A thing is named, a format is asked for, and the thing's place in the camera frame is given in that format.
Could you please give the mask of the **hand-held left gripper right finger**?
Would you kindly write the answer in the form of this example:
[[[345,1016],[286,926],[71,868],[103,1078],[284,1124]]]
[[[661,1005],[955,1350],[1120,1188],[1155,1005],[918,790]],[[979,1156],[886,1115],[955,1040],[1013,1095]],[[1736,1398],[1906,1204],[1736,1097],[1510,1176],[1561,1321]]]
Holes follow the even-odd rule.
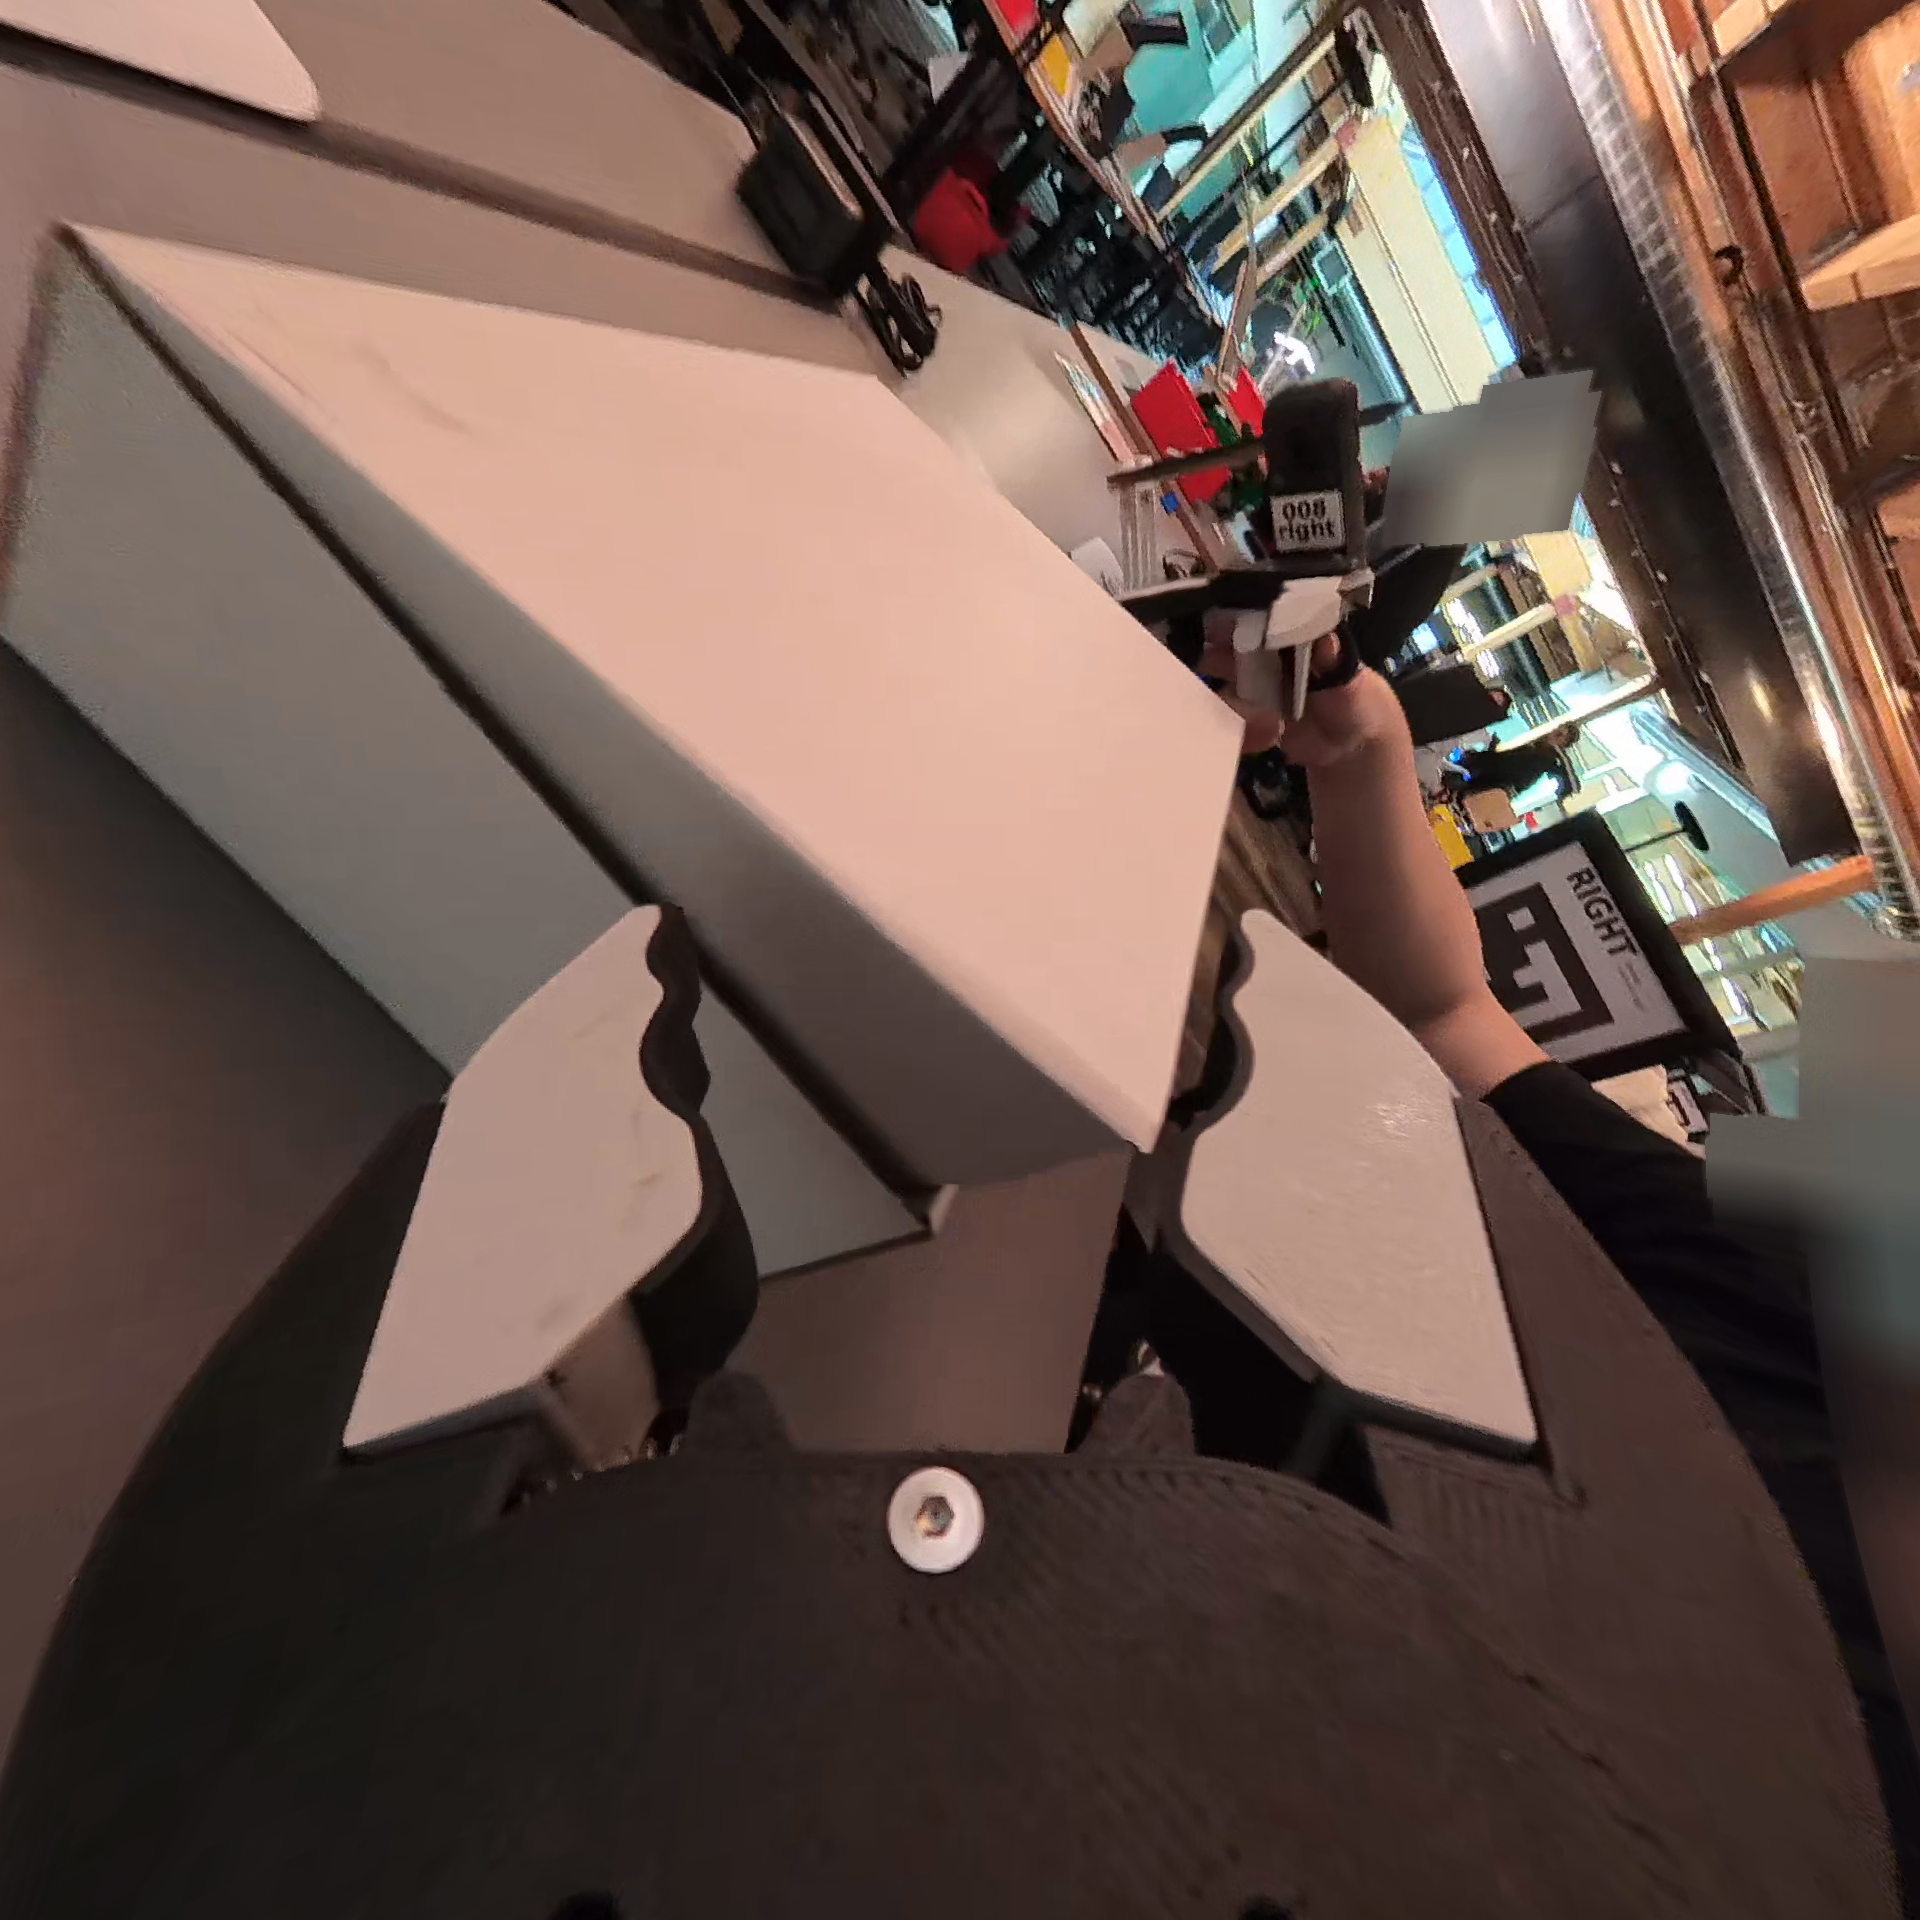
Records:
[[[1206,1068],[1146,1160],[1146,1245],[1291,1375],[1285,1470],[1320,1476],[1361,1428],[1536,1467],[1541,1419],[1442,1068],[1264,911],[1222,957]]]

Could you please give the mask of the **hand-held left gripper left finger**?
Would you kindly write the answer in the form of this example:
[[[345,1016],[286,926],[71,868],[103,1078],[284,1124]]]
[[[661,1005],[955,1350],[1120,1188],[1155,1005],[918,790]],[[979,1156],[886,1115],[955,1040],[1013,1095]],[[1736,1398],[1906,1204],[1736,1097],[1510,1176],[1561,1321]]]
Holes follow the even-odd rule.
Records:
[[[756,1312],[699,1011],[687,914],[639,907],[456,1071],[345,1453],[508,1423],[580,1470],[668,1446]]]

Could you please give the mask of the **white cardboard box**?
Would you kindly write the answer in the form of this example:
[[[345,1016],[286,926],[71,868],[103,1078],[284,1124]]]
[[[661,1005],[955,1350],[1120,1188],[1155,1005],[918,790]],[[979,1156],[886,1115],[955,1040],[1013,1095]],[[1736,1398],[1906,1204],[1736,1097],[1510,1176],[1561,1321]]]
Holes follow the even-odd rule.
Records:
[[[1235,718],[878,378],[66,230],[4,640],[456,1071],[639,904],[774,1271],[1153,1151]]]

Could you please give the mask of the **person's right forearm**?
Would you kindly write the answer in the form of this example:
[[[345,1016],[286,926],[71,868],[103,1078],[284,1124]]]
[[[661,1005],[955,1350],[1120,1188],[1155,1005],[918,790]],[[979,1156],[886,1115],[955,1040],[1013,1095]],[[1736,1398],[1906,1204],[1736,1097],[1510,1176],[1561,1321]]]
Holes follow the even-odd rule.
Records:
[[[1306,782],[1335,965],[1468,1097],[1547,1063],[1487,982],[1476,914],[1434,838],[1416,765],[1411,775],[1346,765]]]

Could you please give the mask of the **red box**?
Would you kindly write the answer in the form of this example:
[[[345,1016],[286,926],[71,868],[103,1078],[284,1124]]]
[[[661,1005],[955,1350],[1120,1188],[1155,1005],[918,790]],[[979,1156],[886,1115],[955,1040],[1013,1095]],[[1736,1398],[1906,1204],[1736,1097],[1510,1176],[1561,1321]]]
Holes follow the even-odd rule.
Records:
[[[1146,445],[1162,457],[1219,449],[1213,424],[1188,383],[1188,371],[1173,363],[1129,394],[1129,408],[1138,420]]]

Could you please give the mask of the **person's right hand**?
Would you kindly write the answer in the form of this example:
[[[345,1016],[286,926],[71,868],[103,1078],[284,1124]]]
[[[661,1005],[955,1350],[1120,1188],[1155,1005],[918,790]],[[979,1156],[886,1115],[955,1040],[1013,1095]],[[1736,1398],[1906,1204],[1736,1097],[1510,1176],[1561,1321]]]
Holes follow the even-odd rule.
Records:
[[[1235,623],[1227,613],[1206,613],[1198,671],[1213,687],[1219,700],[1242,721],[1238,758],[1283,752],[1297,769],[1393,769],[1411,775],[1411,738],[1405,710],[1393,687],[1356,660],[1345,654],[1337,636],[1318,640],[1313,667],[1335,671],[1354,664],[1341,687],[1325,687],[1306,697],[1297,721],[1256,707],[1235,688]]]

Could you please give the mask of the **person's black shirt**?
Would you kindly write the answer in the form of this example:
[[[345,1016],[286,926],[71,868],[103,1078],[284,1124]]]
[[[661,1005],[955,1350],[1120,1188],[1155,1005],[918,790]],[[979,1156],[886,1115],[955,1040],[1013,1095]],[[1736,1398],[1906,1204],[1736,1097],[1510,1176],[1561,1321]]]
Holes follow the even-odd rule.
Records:
[[[1526,1068],[1483,1101],[1690,1359],[1780,1509],[1860,1694],[1912,1912],[1917,1743],[1841,1489],[1804,1237],[1718,1215],[1704,1164],[1571,1068]]]

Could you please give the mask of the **black framed marker sign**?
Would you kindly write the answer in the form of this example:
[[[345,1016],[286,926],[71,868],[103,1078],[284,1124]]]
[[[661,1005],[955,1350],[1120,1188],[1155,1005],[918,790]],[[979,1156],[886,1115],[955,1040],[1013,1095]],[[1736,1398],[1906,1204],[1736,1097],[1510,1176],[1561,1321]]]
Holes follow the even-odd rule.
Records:
[[[1740,1054],[1604,814],[1580,812],[1452,877],[1496,1004],[1547,1060],[1597,1085]]]

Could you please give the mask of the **red chair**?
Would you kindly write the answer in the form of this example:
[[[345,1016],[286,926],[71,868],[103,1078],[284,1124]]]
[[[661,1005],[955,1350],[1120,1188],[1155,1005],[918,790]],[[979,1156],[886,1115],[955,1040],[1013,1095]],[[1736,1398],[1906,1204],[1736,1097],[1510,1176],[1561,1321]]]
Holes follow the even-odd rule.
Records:
[[[955,166],[946,166],[911,214],[918,251],[947,275],[971,275],[989,261],[1009,251],[1009,236],[996,224],[987,192]]]

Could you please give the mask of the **wooden pole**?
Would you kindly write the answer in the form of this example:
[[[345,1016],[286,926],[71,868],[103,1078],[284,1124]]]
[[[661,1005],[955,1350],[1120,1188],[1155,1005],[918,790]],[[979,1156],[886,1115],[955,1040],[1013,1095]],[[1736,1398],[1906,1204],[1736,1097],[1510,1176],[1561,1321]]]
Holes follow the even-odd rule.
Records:
[[[1821,871],[1791,873],[1757,894],[1670,922],[1668,936],[1679,949],[1694,949],[1874,894],[1881,894],[1875,868],[1865,857],[1852,857]]]

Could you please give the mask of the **black device with loops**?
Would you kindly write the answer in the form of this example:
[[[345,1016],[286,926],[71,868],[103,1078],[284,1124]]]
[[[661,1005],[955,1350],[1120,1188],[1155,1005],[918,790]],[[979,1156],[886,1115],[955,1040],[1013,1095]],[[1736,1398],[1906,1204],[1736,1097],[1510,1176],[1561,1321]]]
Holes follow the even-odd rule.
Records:
[[[736,201],[809,292],[867,324],[894,371],[914,376],[931,363],[942,308],[914,275],[889,271],[901,224],[822,96],[763,104]]]

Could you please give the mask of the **white flat board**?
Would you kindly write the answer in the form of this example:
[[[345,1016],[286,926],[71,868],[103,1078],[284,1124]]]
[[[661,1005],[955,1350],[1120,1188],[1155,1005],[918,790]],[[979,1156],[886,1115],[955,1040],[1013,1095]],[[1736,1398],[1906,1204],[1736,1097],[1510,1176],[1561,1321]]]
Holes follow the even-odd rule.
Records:
[[[4,2],[4,32],[292,126],[321,90],[261,2]]]

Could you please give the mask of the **wooden wall shelf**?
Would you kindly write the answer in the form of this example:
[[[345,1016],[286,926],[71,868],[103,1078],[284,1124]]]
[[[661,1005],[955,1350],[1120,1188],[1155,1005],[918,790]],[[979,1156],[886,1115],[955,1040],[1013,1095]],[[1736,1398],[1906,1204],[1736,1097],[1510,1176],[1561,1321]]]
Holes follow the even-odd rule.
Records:
[[[1917,363],[1917,2],[1597,2],[1729,324]]]

